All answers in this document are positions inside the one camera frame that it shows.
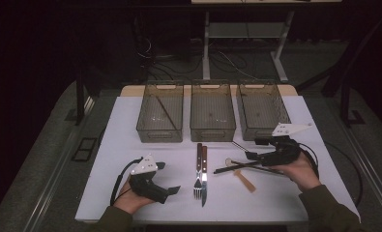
olive green sleeve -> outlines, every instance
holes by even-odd
[[[108,206],[100,220],[90,225],[87,232],[128,232],[132,215],[116,207]]]
[[[309,216],[309,231],[366,231],[359,217],[339,204],[322,185],[299,195]]]

dark floor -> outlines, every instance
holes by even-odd
[[[228,49],[230,45],[234,45],[232,50]],[[346,47],[347,43],[343,42],[289,43],[281,56],[281,62],[289,78],[288,83],[297,86],[325,71],[336,62]],[[269,51],[274,48],[275,44],[268,41],[213,43],[211,78],[236,81],[238,78],[246,77],[229,64],[227,59],[230,59],[234,66],[248,75],[278,79],[269,56]],[[174,78],[190,81],[201,78],[200,59],[200,53],[196,53],[188,61],[166,61],[165,57],[161,57],[159,62],[148,69],[149,79]],[[369,231],[380,232],[382,231],[382,124],[363,98],[352,91],[350,109],[357,110],[365,123],[354,125],[351,129],[345,127],[338,117],[339,94],[334,98],[322,97],[320,89],[323,84],[324,80],[317,82],[302,91],[300,95],[305,97],[316,126],[350,195],[355,202],[360,199],[358,210],[362,224]],[[70,111],[75,109],[74,83],[64,92],[0,206],[0,231],[22,231],[24,228],[25,231],[83,231],[87,227],[87,224],[75,221],[73,218],[94,163],[95,154],[99,149],[99,143],[87,162],[71,161],[71,156],[83,137],[101,140],[113,103],[119,93],[120,89],[103,89],[100,96],[93,99],[92,104],[87,104],[87,116],[81,125],[75,126],[74,121],[66,120]],[[359,158],[360,153],[367,157],[379,181],[371,178],[371,172],[368,173],[369,169],[365,165],[360,165],[362,160]],[[360,170],[361,182],[352,163]],[[256,229],[237,227],[229,231],[258,231]],[[263,231],[283,231],[283,229],[284,227]],[[290,232],[306,231],[306,229],[305,224],[287,226]],[[161,228],[155,226],[147,229],[147,231],[159,230]],[[215,230],[205,227],[203,231]]]

person's left hand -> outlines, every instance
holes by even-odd
[[[128,177],[127,182],[125,182],[125,184],[119,191],[120,196],[117,198],[113,206],[133,215],[137,210],[139,210],[143,206],[154,203],[155,201],[134,193],[131,190],[129,182],[130,177]]]

tabletop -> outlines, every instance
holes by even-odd
[[[109,205],[113,186],[122,169],[130,161],[149,154],[156,162],[166,163],[165,168],[159,170],[153,178],[154,183],[164,189],[176,186],[181,188],[177,194],[168,196],[164,204],[155,203],[140,209],[133,216],[134,223],[288,224],[308,220],[306,210],[298,197],[300,192],[297,186],[286,177],[244,168],[242,173],[256,186],[256,191],[250,192],[232,172],[214,174],[215,169],[225,167],[227,158],[247,162],[244,152],[230,142],[203,143],[208,147],[208,197],[202,207],[201,201],[193,198],[192,191],[195,182],[196,143],[191,142],[190,128],[187,127],[190,122],[190,96],[185,94],[184,97],[183,142],[141,143],[135,126],[142,101],[142,88],[128,87],[122,91],[122,97],[117,98],[76,213],[76,220],[97,221]],[[284,93],[283,87],[280,88],[291,122],[312,125],[310,129],[291,137],[308,145],[315,152],[319,160],[321,182],[329,188],[339,203],[358,214],[304,99],[295,94],[294,88],[287,85],[284,88],[290,90]],[[234,141],[253,152],[273,151],[273,146],[257,146],[254,142],[242,139],[235,99],[233,104],[237,122]],[[128,174],[124,176],[122,182],[126,181],[127,176]]]

knife blade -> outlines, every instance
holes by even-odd
[[[202,207],[208,197],[208,147],[202,147]]]

